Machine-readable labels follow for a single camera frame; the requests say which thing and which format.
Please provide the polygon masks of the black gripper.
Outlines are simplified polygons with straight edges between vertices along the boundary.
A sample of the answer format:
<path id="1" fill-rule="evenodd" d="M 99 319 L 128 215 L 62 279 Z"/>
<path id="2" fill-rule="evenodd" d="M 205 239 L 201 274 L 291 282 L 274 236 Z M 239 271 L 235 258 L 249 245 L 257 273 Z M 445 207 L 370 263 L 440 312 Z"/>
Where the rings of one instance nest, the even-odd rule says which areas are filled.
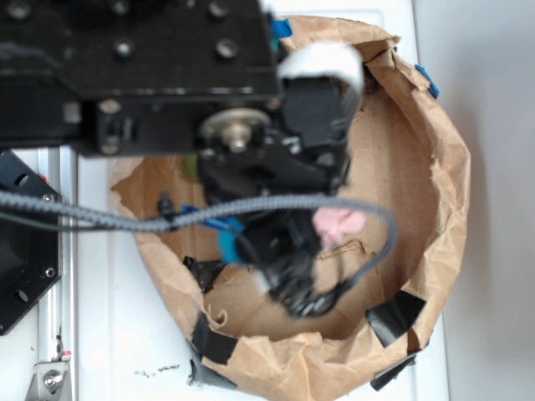
<path id="1" fill-rule="evenodd" d="M 240 200 L 238 254 L 295 317 L 329 312 L 311 219 L 345 183 L 363 97 L 358 51 L 288 53 L 257 1 L 4 1 L 1 151 L 196 155 L 206 200 Z M 1 221 L 60 233 L 61 199 L 1 189 Z"/>

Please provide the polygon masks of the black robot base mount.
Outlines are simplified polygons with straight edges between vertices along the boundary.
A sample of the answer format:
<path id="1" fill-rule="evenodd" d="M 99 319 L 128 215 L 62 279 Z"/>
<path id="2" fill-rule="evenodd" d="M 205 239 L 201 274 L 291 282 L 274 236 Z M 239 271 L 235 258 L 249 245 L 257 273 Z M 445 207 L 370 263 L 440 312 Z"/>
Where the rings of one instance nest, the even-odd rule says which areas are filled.
<path id="1" fill-rule="evenodd" d="M 59 153 L 39 150 L 38 166 L 1 151 L 1 189 L 59 201 Z M 1 221 L 1 334 L 9 334 L 59 279 L 59 233 Z"/>

